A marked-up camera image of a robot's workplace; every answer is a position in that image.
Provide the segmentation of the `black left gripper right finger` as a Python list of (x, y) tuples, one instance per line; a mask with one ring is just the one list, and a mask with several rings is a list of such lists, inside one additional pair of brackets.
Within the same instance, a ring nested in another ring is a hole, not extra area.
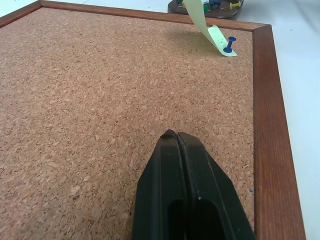
[(187, 240), (256, 240), (234, 185), (195, 136), (177, 135), (187, 195)]

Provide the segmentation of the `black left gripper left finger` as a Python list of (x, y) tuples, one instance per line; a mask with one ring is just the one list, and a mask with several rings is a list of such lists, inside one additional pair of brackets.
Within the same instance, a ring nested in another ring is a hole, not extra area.
[(176, 133), (157, 141), (136, 188), (132, 240), (184, 240), (186, 186)]

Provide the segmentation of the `pale green paper note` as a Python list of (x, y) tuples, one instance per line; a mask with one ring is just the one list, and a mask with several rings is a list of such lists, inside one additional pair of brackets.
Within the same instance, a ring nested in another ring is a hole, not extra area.
[(204, 4), (201, 0), (183, 0), (182, 3), (196, 28), (222, 55), (226, 57), (237, 56), (234, 50), (232, 50), (231, 53), (226, 53), (223, 51), (223, 49), (228, 45), (229, 41), (224, 37), (216, 25), (211, 27), (207, 26), (204, 14)]

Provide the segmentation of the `dark brown wooden tray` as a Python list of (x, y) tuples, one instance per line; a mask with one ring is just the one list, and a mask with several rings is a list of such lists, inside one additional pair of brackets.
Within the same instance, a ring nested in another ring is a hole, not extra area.
[[(222, 0), (219, 8), (211, 8), (210, 0), (201, 0), (203, 5), (209, 6), (210, 11), (204, 13), (207, 18), (234, 19), (241, 12), (244, 0)], [(241, 1), (241, 7), (230, 10), (230, 3)], [(172, 0), (167, 6), (168, 13), (188, 15), (187, 9), (183, 6), (183, 0)]]

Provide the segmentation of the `cork board with wooden frame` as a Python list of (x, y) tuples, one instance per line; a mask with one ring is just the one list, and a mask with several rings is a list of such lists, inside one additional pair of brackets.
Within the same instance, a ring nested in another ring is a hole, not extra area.
[(39, 0), (0, 17), (0, 240), (132, 240), (167, 131), (198, 138), (256, 240), (306, 240), (269, 24)]

